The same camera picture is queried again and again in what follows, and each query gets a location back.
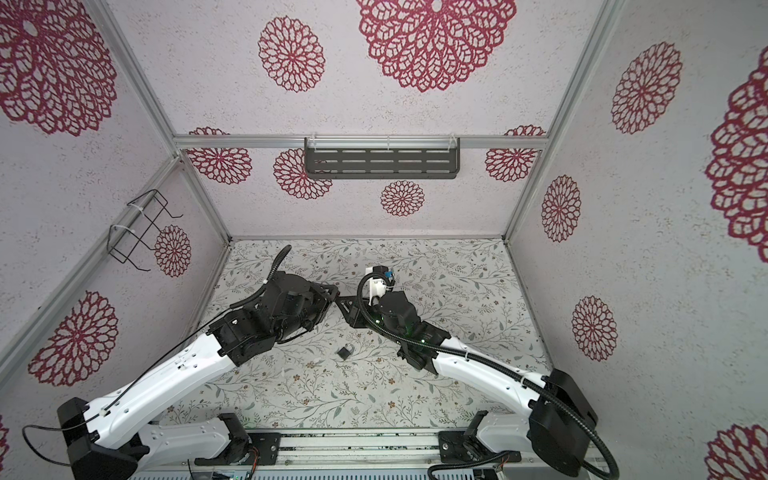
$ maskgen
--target aluminum rail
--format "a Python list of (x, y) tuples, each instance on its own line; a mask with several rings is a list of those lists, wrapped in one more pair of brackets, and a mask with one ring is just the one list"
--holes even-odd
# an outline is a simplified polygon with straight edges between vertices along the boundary
[(508, 137), (506, 135), (174, 135), (180, 149), (188, 148), (304, 148), (318, 149), (381, 148), (445, 150), (462, 140), (463, 148), (532, 148), (543, 150), (549, 139)]

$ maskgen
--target floor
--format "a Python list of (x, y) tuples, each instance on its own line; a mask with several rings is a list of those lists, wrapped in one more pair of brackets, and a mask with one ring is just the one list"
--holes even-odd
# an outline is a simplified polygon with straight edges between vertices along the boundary
[[(514, 366), (550, 369), (500, 240), (240, 241), (206, 320), (251, 294), (287, 243), (293, 250), (281, 270), (352, 295), (366, 266), (389, 266), (422, 319)], [(355, 352), (342, 361), (336, 351), (346, 343)], [(235, 412), (246, 428), (464, 427), (478, 410), (504, 410), (470, 386), (414, 370), (397, 349), (347, 326), (333, 306), (315, 332), (204, 384), (169, 407), (163, 423)]]

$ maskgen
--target wall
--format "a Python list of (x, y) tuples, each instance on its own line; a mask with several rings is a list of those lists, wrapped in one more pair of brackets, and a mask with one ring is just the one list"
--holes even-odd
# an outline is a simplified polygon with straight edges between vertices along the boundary
[[(232, 157), (234, 149), (208, 153)], [(499, 181), (485, 170), (487, 151), (462, 150), (454, 180), (310, 180), (303, 151), (249, 149), (242, 184), (203, 177), (232, 235), (371, 238), (447, 235), (499, 237), (524, 180)], [(193, 151), (200, 164), (206, 154)]]
[[(0, 71), (0, 349), (167, 158), (84, 10), (52, 5), (49, 20), (81, 36), (71, 51), (44, 15), (0, 6), (20, 58)], [(93, 75), (71, 74), (71, 61)]]
[(622, 478), (768, 475), (766, 20), (630, 2), (511, 245)]
[[(158, 217), (157, 225), (166, 233), (150, 227), (146, 241), (164, 247), (158, 250), (160, 259), (139, 246), (131, 260), (149, 272), (111, 257), (104, 261), (83, 286), (73, 311), (3, 392), (0, 428), (8, 430), (9, 448), (5, 453), (0, 449), (0, 477), (70, 478), (68, 468), (35, 457), (24, 444), (21, 427), (57, 426), (56, 409), (71, 397), (92, 399), (129, 383), (183, 338), (194, 320), (222, 244), (179, 170), (160, 190), (168, 200), (167, 209), (174, 216), (183, 214), (175, 219), (166, 213)], [(148, 210), (151, 216), (155, 209)], [(134, 225), (137, 232), (147, 226), (146, 220)], [(129, 238), (124, 237), (118, 248), (127, 252), (135, 243)], [(61, 434), (31, 430), (29, 435), (45, 455), (66, 461)]]
[(547, 128), (601, 4), (109, 3), (175, 130), (230, 134)]
[[(544, 134), (601, 1), (490, 3), (110, 6), (178, 133)], [(463, 150), (456, 180), (388, 189), (309, 180), (299, 152), (190, 157), (232, 234), (258, 237), (497, 237), (534, 160)]]
[[(0, 348), (167, 159), (82, 6), (54, 0), (35, 8), (0, 4)], [(158, 225), (184, 235), (162, 236), (159, 262), (136, 250), (132, 260), (150, 272), (109, 258), (83, 285), (70, 314), (2, 392), (0, 477), (69, 478), (68, 469), (34, 456), (22, 425), (56, 426), (63, 401), (129, 382), (190, 326), (222, 245), (179, 171), (161, 190), (184, 216), (160, 216)], [(151, 231), (147, 242), (155, 247), (157, 238)], [(57, 432), (31, 437), (66, 460)]]

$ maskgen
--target cable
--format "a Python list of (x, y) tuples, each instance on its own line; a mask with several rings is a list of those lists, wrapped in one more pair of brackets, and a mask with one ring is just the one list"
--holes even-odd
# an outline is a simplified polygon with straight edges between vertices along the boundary
[[(148, 369), (144, 370), (141, 373), (141, 375), (139, 375), (125, 390), (123, 390), (123, 392), (115, 400), (113, 400), (112, 403), (110, 403), (108, 406), (104, 407), (103, 410), (109, 411), (109, 409), (112, 408), (112, 406), (115, 403), (119, 402), (120, 399), (123, 398), (123, 395), (125, 395), (128, 392), (128, 390), (133, 388), (133, 386), (136, 385), (136, 383), (139, 380), (141, 380), (142, 377), (147, 375), (147, 373), (150, 370), (152, 370), (155, 366), (157, 366), (157, 364), (160, 363), (162, 361), (162, 359), (167, 357), (170, 353), (172, 353), (178, 347), (182, 346), (187, 340), (189, 340), (190, 338), (195, 336), (198, 332), (200, 332), (202, 329), (204, 329), (205, 327), (210, 325), (214, 320), (218, 319), (219, 317), (221, 317), (222, 315), (224, 315), (225, 313), (228, 313), (230, 311), (232, 311), (232, 309), (227, 309), (227, 310), (224, 310), (224, 311), (220, 312), (214, 318), (212, 318), (212, 319), (208, 320), (207, 322), (205, 322), (205, 324), (203, 324), (200, 328), (198, 328), (197, 330), (195, 330), (194, 332), (189, 334), (186, 338), (184, 338), (179, 343), (177, 343), (172, 349), (170, 349), (166, 353), (164, 353), (159, 359), (157, 359), (157, 361), (155, 363), (153, 363)], [(93, 415), (88, 420), (84, 420), (83, 422), (80, 422), (77, 425), (74, 425), (72, 427), (67, 427), (66, 429), (60, 429), (60, 428), (55, 428), (55, 427), (45, 427), (45, 426), (42, 426), (42, 425), (24, 425), (22, 427), (22, 437), (24, 437), (24, 441), (27, 443), (27, 446), (32, 450), (32, 452), (35, 455), (37, 455), (38, 457), (40, 457), (43, 460), (45, 460), (46, 462), (52, 463), (54, 465), (59, 465), (59, 466), (62, 466), (62, 467), (72, 467), (72, 465), (69, 464), (69, 463), (64, 463), (64, 462), (59, 462), (59, 461), (53, 460), (53, 459), (48, 458), (45, 455), (41, 454), (40, 452), (38, 452), (38, 450), (34, 446), (32, 446), (32, 443), (29, 441), (29, 438), (27, 437), (27, 429), (45, 430), (47, 432), (65, 432), (67, 430), (76, 429), (77, 427), (82, 427), (83, 425), (88, 424), (88, 422), (90, 422), (91, 420), (96, 419), (99, 415), (100, 415), (100, 413), (97, 413), (96, 415)]]
[(239, 302), (235, 302), (232, 305), (230, 305), (231, 309), (240, 308), (246, 303), (253, 302), (255, 299), (259, 298), (262, 293), (264, 293), (264, 290), (266, 289), (266, 283), (272, 280), (272, 277), (275, 275), (275, 272), (278, 268), (280, 268), (280, 264), (285, 260), (285, 258), (288, 256), (288, 252), (290, 252), (291, 246), (286, 245), (283, 247), (283, 249), (277, 254), (277, 257), (275, 257), (275, 260), (272, 262), (272, 267), (270, 268), (270, 272), (266, 275), (266, 280), (264, 280), (264, 283), (261, 284), (259, 289), (251, 296), (242, 299)]
[(120, 401), (120, 399), (121, 399), (121, 398), (123, 398), (123, 395), (125, 395), (126, 393), (128, 393), (128, 390), (132, 389), (132, 388), (134, 387), (134, 385), (136, 385), (136, 384), (138, 383), (138, 381), (139, 381), (139, 380), (141, 380), (141, 379), (142, 379), (142, 378), (143, 378), (145, 375), (147, 375), (147, 374), (150, 372), (150, 370), (152, 370), (154, 367), (156, 367), (156, 366), (157, 366), (157, 364), (159, 364), (160, 362), (162, 362), (162, 361), (163, 361), (163, 359), (164, 359), (165, 357), (169, 356), (169, 355), (170, 355), (171, 353), (173, 353), (173, 352), (174, 352), (174, 351), (175, 351), (177, 348), (179, 348), (180, 346), (182, 346), (183, 344), (185, 344), (185, 342), (186, 342), (187, 340), (189, 340), (189, 339), (190, 339), (190, 338), (192, 338), (193, 336), (197, 335), (197, 334), (198, 334), (198, 333), (199, 333), (199, 332), (200, 332), (202, 329), (204, 329), (205, 327), (209, 326), (209, 325), (210, 325), (211, 323), (213, 323), (215, 320), (218, 320), (220, 317), (222, 317), (222, 315), (224, 315), (224, 314), (226, 314), (226, 313), (229, 313), (229, 312), (231, 312), (232, 310), (235, 310), (235, 309), (233, 309), (233, 308), (228, 308), (228, 309), (226, 309), (226, 310), (222, 310), (222, 311), (221, 311), (221, 312), (219, 312), (219, 313), (218, 313), (218, 314), (217, 314), (217, 315), (216, 315), (214, 318), (212, 318), (212, 319), (208, 320), (207, 322), (205, 322), (205, 323), (204, 323), (204, 324), (203, 324), (203, 325), (202, 325), (200, 328), (198, 328), (198, 329), (197, 329), (197, 330), (195, 330), (194, 332), (192, 332), (192, 333), (190, 333), (189, 335), (187, 335), (186, 337), (184, 337), (184, 339), (183, 339), (183, 340), (181, 340), (179, 343), (177, 343), (176, 345), (174, 345), (173, 347), (171, 347), (171, 349), (170, 349), (170, 350), (168, 350), (166, 353), (164, 353), (164, 354), (163, 354), (163, 355), (162, 355), (162, 356), (161, 356), (159, 359), (157, 359), (157, 361), (155, 361), (155, 363), (153, 363), (153, 364), (152, 364), (152, 365), (150, 365), (150, 366), (149, 366), (149, 367), (148, 367), (146, 370), (144, 370), (144, 371), (141, 373), (141, 375), (139, 375), (139, 376), (138, 376), (138, 377), (137, 377), (137, 378), (136, 378), (136, 379), (135, 379), (135, 380), (134, 380), (134, 381), (133, 381), (133, 382), (132, 382), (132, 383), (131, 383), (131, 384), (130, 384), (130, 385), (129, 385), (129, 386), (126, 388), (126, 389), (125, 389), (125, 390), (123, 390), (123, 392), (122, 392), (122, 393), (121, 393), (121, 394), (120, 394), (120, 395), (119, 395), (119, 396), (118, 396), (116, 399), (112, 400), (112, 403), (110, 403), (109, 405), (107, 405), (106, 407), (104, 407), (102, 410), (109, 410), (110, 408), (112, 408), (112, 406), (113, 406), (115, 403), (119, 402), (119, 401)]
[(256, 463), (259, 461), (259, 449), (256, 447), (253, 447), (251, 450), (253, 452), (253, 466), (250, 468), (250, 476), (246, 480), (253, 480), (253, 474), (256, 473)]
[[(274, 276), (274, 274), (277, 271), (278, 267), (280, 267), (280, 264), (283, 262), (283, 260), (285, 260), (285, 257), (290, 252), (290, 249), (291, 249), (291, 246), (290, 245), (286, 245), (277, 254), (277, 257), (275, 257), (275, 260), (272, 262), (272, 267), (270, 268), (270, 272), (266, 276), (267, 281), (272, 279), (272, 277)], [(139, 382), (139, 380), (144, 378), (144, 376), (147, 375), (154, 367), (156, 367), (157, 364), (159, 364), (165, 357), (167, 357), (173, 351), (175, 351), (177, 348), (182, 346), (190, 338), (192, 338), (193, 336), (197, 335), (202, 329), (204, 329), (205, 327), (209, 326), (212, 322), (214, 322), (215, 320), (221, 318), (222, 315), (224, 315), (226, 313), (229, 313), (229, 312), (231, 312), (233, 310), (237, 310), (238, 308), (242, 307), (243, 305), (245, 305), (246, 303), (250, 302), (251, 300), (255, 300), (256, 298), (258, 298), (259, 295), (261, 295), (261, 293), (263, 293), (265, 288), (266, 288), (266, 283), (262, 284), (261, 288), (259, 288), (253, 295), (249, 296), (245, 300), (241, 300), (240, 302), (233, 303), (232, 305), (230, 305), (230, 308), (228, 308), (227, 310), (224, 310), (222, 312), (219, 312), (214, 318), (208, 320), (200, 328), (198, 328), (194, 332), (190, 333), (187, 337), (185, 337), (179, 343), (174, 345), (170, 350), (168, 350), (166, 353), (164, 353), (159, 359), (157, 359), (157, 361), (155, 363), (150, 365), (149, 368), (144, 370), (141, 373), (141, 375), (139, 375), (125, 390), (123, 390), (116, 399), (112, 400), (112, 402), (109, 405), (107, 405), (106, 407), (104, 407), (102, 410), (106, 411), (107, 413), (109, 413), (109, 409), (112, 408), (117, 402), (119, 402), (120, 399), (122, 399), (123, 396), (126, 393), (128, 393), (128, 390), (132, 389)], [(54, 465), (60, 465), (62, 467), (71, 467), (72, 466), (71, 464), (64, 463), (64, 462), (58, 462), (56, 460), (53, 460), (51, 458), (48, 458), (48, 457), (44, 456), (40, 452), (38, 452), (37, 449), (34, 446), (32, 446), (32, 443), (29, 441), (29, 438), (27, 438), (26, 430), (27, 429), (40, 429), (40, 430), (46, 430), (46, 431), (49, 431), (49, 432), (63, 432), (65, 430), (72, 430), (72, 429), (76, 429), (77, 427), (81, 427), (83, 425), (86, 425), (91, 420), (96, 419), (99, 415), (100, 415), (100, 413), (92, 416), (91, 418), (89, 418), (88, 420), (83, 421), (82, 423), (79, 423), (79, 424), (77, 424), (75, 426), (72, 426), (72, 427), (67, 427), (66, 429), (57, 429), (57, 428), (54, 428), (54, 427), (44, 427), (42, 425), (25, 425), (25, 426), (22, 427), (22, 436), (24, 437), (24, 441), (27, 443), (27, 446), (38, 457), (40, 457), (43, 460), (45, 460), (46, 462), (52, 463)]]
[(295, 340), (295, 339), (299, 338), (300, 336), (304, 335), (305, 333), (309, 333), (309, 332), (310, 332), (309, 330), (304, 330), (303, 332), (301, 332), (301, 333), (299, 333), (297, 335), (294, 335), (294, 336), (290, 337), (289, 339), (280, 340), (279, 342), (276, 342), (276, 343), (278, 345), (283, 345), (284, 343), (288, 343), (291, 340)]
[(429, 480), (438, 480), (437, 477), (435, 477), (435, 472), (438, 470), (455, 470), (457, 468), (474, 468), (479, 467), (480, 465), (485, 465), (486, 463), (491, 463), (494, 460), (499, 460), (503, 456), (509, 456), (512, 453), (510, 450), (504, 450), (503, 452), (499, 452), (493, 456), (490, 456), (488, 458), (483, 458), (482, 460), (478, 460), (477, 462), (467, 462), (467, 463), (441, 463), (438, 465), (433, 465), (429, 468), (427, 468), (427, 476), (429, 477)]
[(380, 326), (377, 323), (377, 320), (373, 319), (371, 314), (368, 312), (368, 310), (366, 309), (365, 303), (362, 300), (362, 289), (365, 287), (366, 282), (368, 280), (372, 279), (372, 278), (380, 278), (380, 279), (384, 280), (384, 282), (389, 287), (391, 287), (394, 284), (394, 281), (390, 281), (389, 278), (384, 276), (383, 273), (372, 272), (372, 273), (367, 273), (362, 278), (362, 280), (360, 280), (360, 283), (357, 285), (357, 294), (356, 294), (355, 300), (357, 301), (358, 308), (359, 308), (360, 312), (362, 312), (362, 316), (366, 319), (366, 322), (368, 322), (368, 324), (375, 331), (377, 331), (377, 332), (381, 333), (382, 335), (384, 335), (384, 336), (386, 336), (386, 337), (388, 337), (388, 338), (390, 338), (392, 340), (395, 340), (396, 342), (401, 343), (401, 344), (402, 343), (407, 343), (409, 345), (413, 345), (413, 346), (418, 346), (418, 347), (422, 347), (422, 348), (426, 348), (426, 349), (435, 350), (435, 351), (440, 352), (440, 353), (447, 353), (449, 355), (456, 355), (456, 356), (465, 357), (466, 359), (475, 360), (476, 362), (480, 362), (483, 365), (486, 365), (486, 366), (489, 366), (489, 367), (491, 367), (491, 368), (493, 368), (495, 370), (498, 370), (499, 372), (504, 373), (506, 376), (509, 376), (509, 377), (513, 378), (515, 381), (520, 382), (524, 387), (533, 390), (534, 392), (538, 393), (541, 397), (543, 397), (548, 402), (553, 403), (554, 406), (557, 407), (557, 409), (559, 409), (565, 415), (568, 415), (569, 417), (571, 417), (571, 419), (573, 419), (574, 422), (576, 422), (576, 425), (581, 429), (581, 431), (583, 431), (587, 435), (587, 437), (589, 437), (589, 439), (592, 441), (592, 443), (594, 443), (594, 446), (596, 446), (598, 448), (598, 450), (600, 451), (600, 453), (603, 455), (603, 458), (605, 459), (605, 462), (608, 464), (608, 473), (603, 472), (598, 467), (592, 465), (589, 462), (582, 462), (581, 466), (586, 468), (587, 471), (589, 471), (590, 473), (593, 473), (597, 477), (603, 478), (604, 480), (617, 480), (619, 478), (619, 468), (618, 468), (618, 465), (616, 463), (616, 460), (615, 460), (614, 456), (611, 454), (611, 451), (608, 449), (608, 446), (605, 445), (603, 440), (592, 429), (592, 427), (590, 427), (589, 425), (587, 425), (584, 422), (584, 420), (582, 419), (582, 417), (578, 413), (574, 412), (574, 410), (571, 407), (569, 407), (568, 405), (563, 403), (556, 396), (552, 395), (552, 393), (549, 392), (548, 390), (545, 390), (545, 389), (541, 388), (539, 385), (531, 382), (528, 379), (524, 379), (522, 375), (520, 375), (519, 373), (515, 372), (514, 370), (510, 370), (510, 369), (508, 369), (508, 368), (506, 368), (506, 367), (504, 367), (502, 365), (499, 365), (498, 363), (496, 363), (496, 362), (494, 362), (494, 361), (492, 361), (490, 359), (486, 359), (484, 356), (480, 356), (480, 355), (477, 355), (477, 354), (474, 354), (474, 353), (462, 352), (460, 350), (449, 349), (449, 348), (445, 348), (443, 346), (432, 345), (430, 343), (417, 342), (417, 341), (415, 341), (413, 339), (410, 339), (410, 338), (407, 338), (407, 337), (404, 337), (404, 336), (400, 336), (397, 333), (390, 332), (387, 329), (385, 329), (383, 326)]
[(92, 416), (88, 420), (84, 420), (83, 422), (78, 423), (77, 425), (74, 425), (74, 426), (71, 426), (71, 427), (67, 427), (66, 429), (57, 429), (55, 427), (44, 427), (42, 425), (24, 425), (22, 427), (22, 437), (24, 437), (24, 441), (27, 443), (27, 446), (32, 450), (32, 452), (35, 455), (37, 455), (38, 457), (40, 457), (43, 460), (45, 460), (46, 462), (52, 463), (54, 465), (60, 465), (62, 467), (71, 467), (72, 465), (69, 464), (69, 463), (64, 463), (64, 462), (59, 462), (57, 460), (53, 460), (53, 459), (48, 458), (45, 455), (41, 454), (40, 452), (38, 452), (38, 450), (35, 447), (33, 447), (32, 443), (29, 441), (29, 437), (27, 436), (27, 429), (38, 429), (38, 430), (45, 430), (45, 431), (48, 431), (48, 432), (66, 432), (67, 430), (72, 430), (72, 429), (76, 429), (77, 427), (81, 427), (81, 426), (85, 425), (86, 423), (90, 422), (91, 420), (95, 419), (96, 417), (98, 417), (98, 414)]

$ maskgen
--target red flower motif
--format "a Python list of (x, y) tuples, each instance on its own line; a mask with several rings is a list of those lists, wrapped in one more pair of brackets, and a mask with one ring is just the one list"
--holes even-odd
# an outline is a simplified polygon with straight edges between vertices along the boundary
[(274, 175), (280, 188), (296, 198), (309, 200), (322, 197), (333, 185), (332, 180), (313, 180), (304, 169), (304, 150), (292, 148), (275, 159)]
[(2, 461), (5, 454), (8, 453), (8, 429), (2, 424), (2, 415), (0, 415), (0, 472), (2, 472)]
[(288, 91), (307, 91), (326, 70), (323, 47), (310, 27), (295, 18), (275, 18), (259, 39), (261, 65), (275, 83)]
[(192, 258), (190, 239), (181, 228), (168, 225), (154, 243), (154, 257), (157, 265), (168, 276), (180, 276), (187, 271)]
[(712, 208), (729, 220), (728, 234), (757, 247), (768, 263), (768, 47), (746, 83), (728, 97), (724, 122), (714, 131)]
[[(201, 127), (190, 135), (228, 135), (218, 128)], [(245, 148), (191, 148), (187, 150), (197, 171), (220, 184), (238, 184), (250, 175), (250, 157)]]
[(0, 103), (11, 120), (77, 137), (111, 116), (118, 74), (80, 2), (0, 2), (0, 45)]
[(768, 478), (768, 432), (760, 425), (732, 425), (726, 431), (718, 431), (717, 438), (707, 445), (707, 480)]
[[(540, 137), (547, 132), (541, 127), (520, 125), (504, 135)], [(533, 148), (494, 148), (485, 154), (485, 169), (496, 180), (504, 182), (526, 178), (538, 151)]]
[(424, 190), (413, 182), (398, 180), (384, 187), (382, 207), (397, 217), (407, 217), (424, 204)]
[(611, 109), (616, 128), (633, 134), (654, 124), (674, 98), (682, 68), (680, 52), (664, 41), (638, 55), (616, 85)]
[(85, 292), (27, 370), (40, 383), (73, 386), (107, 361), (117, 336), (118, 318), (109, 300), (99, 292)]
[(382, 73), (402, 87), (445, 90), (466, 81), (504, 41), (514, 0), (357, 0), (360, 33)]
[(589, 358), (607, 360), (616, 348), (614, 314), (603, 300), (586, 296), (574, 308), (571, 327), (578, 348)]
[(573, 178), (561, 175), (552, 181), (541, 202), (541, 225), (553, 242), (570, 237), (581, 215), (581, 198)]

